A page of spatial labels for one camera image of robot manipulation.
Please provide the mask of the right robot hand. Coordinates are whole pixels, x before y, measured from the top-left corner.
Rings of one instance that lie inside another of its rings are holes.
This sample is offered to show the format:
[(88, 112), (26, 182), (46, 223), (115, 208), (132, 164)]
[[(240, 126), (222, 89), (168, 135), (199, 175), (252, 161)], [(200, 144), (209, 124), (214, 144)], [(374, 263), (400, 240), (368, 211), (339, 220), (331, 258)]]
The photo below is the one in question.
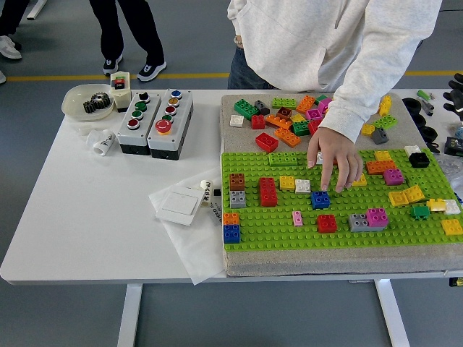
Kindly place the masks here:
[(443, 94), (443, 97), (447, 100), (444, 103), (443, 108), (447, 111), (455, 113), (460, 121), (463, 121), (463, 75), (457, 72), (453, 79), (448, 83), (451, 88)]

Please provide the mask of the person's left hand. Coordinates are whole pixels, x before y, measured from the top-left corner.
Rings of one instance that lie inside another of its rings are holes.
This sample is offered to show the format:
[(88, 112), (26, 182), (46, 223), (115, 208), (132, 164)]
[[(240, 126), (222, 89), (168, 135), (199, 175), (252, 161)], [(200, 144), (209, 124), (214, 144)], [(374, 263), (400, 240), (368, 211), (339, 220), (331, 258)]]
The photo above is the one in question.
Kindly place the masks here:
[(335, 191), (340, 193), (350, 188), (354, 181), (362, 175), (363, 161), (357, 153), (355, 144), (338, 132), (325, 127), (319, 127), (311, 137), (307, 149), (307, 167), (316, 164), (318, 151), (323, 157), (320, 189), (326, 191), (333, 172), (333, 162), (337, 162), (339, 169)]

